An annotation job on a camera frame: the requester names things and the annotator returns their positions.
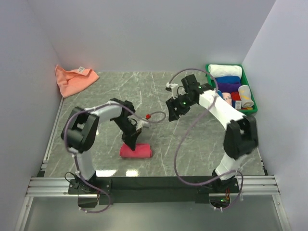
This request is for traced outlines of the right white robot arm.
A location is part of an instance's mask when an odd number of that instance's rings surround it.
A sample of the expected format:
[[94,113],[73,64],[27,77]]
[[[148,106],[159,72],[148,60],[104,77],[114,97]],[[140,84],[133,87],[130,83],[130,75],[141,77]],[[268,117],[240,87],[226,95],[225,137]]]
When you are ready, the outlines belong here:
[[177,84],[166,84],[166,90],[172,93],[172,97],[166,101],[168,119],[170,122],[178,120],[189,112],[191,106],[199,105],[224,127],[224,156],[213,171],[213,179],[205,182],[212,183],[215,191],[222,192],[228,187],[244,159],[258,146],[256,119],[234,109],[210,84],[200,84],[195,75],[188,75],[181,82],[185,91],[182,95],[177,94]]

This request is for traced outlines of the yellow grey patterned towel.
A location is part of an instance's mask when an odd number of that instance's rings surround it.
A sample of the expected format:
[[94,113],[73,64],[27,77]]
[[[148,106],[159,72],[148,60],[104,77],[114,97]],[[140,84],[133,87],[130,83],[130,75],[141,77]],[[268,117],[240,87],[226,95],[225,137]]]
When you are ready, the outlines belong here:
[[238,88],[239,96],[242,101],[243,108],[249,108],[254,106],[254,102],[252,100],[251,90],[248,85],[241,85]]

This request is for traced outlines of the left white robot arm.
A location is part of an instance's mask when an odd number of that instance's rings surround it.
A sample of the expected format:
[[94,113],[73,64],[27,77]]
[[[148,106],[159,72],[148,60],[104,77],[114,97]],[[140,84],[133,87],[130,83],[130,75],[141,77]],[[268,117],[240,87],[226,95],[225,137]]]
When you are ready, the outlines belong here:
[[75,107],[61,133],[67,151],[76,158],[77,176],[82,179],[80,188],[85,193],[96,190],[96,170],[93,167],[90,148],[94,144],[99,123],[113,121],[123,132],[122,141],[132,151],[136,150],[141,129],[129,116],[135,113],[133,103],[113,98],[103,105],[92,108]]

